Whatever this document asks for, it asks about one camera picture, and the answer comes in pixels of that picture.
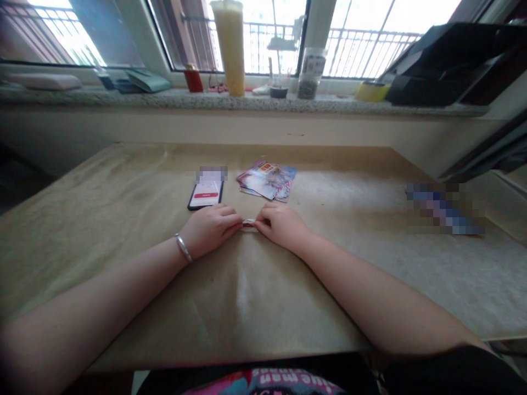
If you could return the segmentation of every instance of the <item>window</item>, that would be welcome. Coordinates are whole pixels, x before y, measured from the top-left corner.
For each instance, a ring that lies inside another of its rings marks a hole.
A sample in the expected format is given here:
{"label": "window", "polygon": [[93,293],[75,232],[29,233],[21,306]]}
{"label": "window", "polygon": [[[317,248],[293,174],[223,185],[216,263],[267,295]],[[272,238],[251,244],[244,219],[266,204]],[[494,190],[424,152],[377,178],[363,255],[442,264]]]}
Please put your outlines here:
{"label": "window", "polygon": [[[245,72],[248,84],[259,86],[267,81],[269,59],[274,62],[278,55],[268,49],[275,38],[290,44],[291,50],[280,51],[278,62],[290,64],[293,77],[304,47],[325,46],[324,79],[374,79],[431,26],[477,21],[482,15],[482,21],[503,22],[519,0],[240,1]],[[146,67],[174,86],[184,86],[180,71],[186,63],[205,73],[223,71],[209,3],[0,0],[0,67],[13,72],[35,71],[31,65],[81,66],[67,72],[87,81],[93,81],[94,65]],[[345,87],[350,85],[357,83],[335,83],[330,90],[349,92]]]}
{"label": "window", "polygon": [[[307,12],[307,1],[239,1],[243,3],[245,72],[269,74],[271,54],[267,47],[273,37],[280,37],[290,40],[295,49],[281,52],[295,74],[304,20],[301,17]],[[185,63],[193,63],[199,70],[223,71],[214,14],[208,3],[200,0],[149,1],[173,70],[184,70]]]}
{"label": "window", "polygon": [[448,22],[461,0],[339,0],[324,76],[377,78],[429,28]]}
{"label": "window", "polygon": [[113,1],[0,2],[0,56],[77,66],[143,66]]}

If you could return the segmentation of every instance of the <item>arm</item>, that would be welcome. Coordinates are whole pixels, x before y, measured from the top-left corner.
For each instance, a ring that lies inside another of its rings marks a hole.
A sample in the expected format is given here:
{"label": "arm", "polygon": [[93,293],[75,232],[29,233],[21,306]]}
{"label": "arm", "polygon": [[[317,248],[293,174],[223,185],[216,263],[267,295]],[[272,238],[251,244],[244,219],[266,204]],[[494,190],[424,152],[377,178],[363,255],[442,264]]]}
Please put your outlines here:
{"label": "arm", "polygon": [[292,208],[267,203],[255,226],[304,260],[381,351],[429,356],[465,344],[490,351],[459,320],[414,288],[315,235]]}
{"label": "arm", "polygon": [[[224,204],[191,216],[180,232],[193,259],[219,247],[242,226]],[[57,296],[2,330],[6,362],[23,393],[60,393],[181,271],[175,238]]]}

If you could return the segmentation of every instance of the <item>yellow tape roll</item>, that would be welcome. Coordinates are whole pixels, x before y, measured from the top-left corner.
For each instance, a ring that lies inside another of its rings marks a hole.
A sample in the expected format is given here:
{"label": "yellow tape roll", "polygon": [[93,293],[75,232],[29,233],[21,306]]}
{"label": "yellow tape roll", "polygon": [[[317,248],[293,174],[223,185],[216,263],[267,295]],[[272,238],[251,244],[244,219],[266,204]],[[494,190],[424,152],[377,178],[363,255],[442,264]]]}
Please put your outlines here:
{"label": "yellow tape roll", "polygon": [[358,86],[355,99],[362,101],[373,101],[378,103],[384,101],[391,85],[385,85],[379,82],[361,82]]}

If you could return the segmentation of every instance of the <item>shirt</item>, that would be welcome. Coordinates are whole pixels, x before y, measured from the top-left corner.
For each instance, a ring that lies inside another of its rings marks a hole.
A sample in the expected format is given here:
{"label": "shirt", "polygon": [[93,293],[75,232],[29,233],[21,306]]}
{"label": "shirt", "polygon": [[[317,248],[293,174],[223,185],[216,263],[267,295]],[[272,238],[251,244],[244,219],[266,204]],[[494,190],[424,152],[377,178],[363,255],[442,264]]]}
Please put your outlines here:
{"label": "shirt", "polygon": [[[380,394],[376,378],[356,353],[258,365],[152,371],[138,395]],[[509,365],[474,346],[392,364],[379,382],[390,395],[527,394],[527,383]]]}

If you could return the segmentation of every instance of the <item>green wallet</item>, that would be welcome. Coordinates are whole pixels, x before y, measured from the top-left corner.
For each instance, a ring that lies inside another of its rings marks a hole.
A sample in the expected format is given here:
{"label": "green wallet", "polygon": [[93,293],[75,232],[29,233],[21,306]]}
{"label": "green wallet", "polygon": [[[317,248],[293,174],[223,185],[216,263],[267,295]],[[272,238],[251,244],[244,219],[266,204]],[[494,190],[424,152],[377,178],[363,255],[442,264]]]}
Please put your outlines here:
{"label": "green wallet", "polygon": [[130,82],[148,93],[170,89],[170,81],[145,69],[126,70]]}

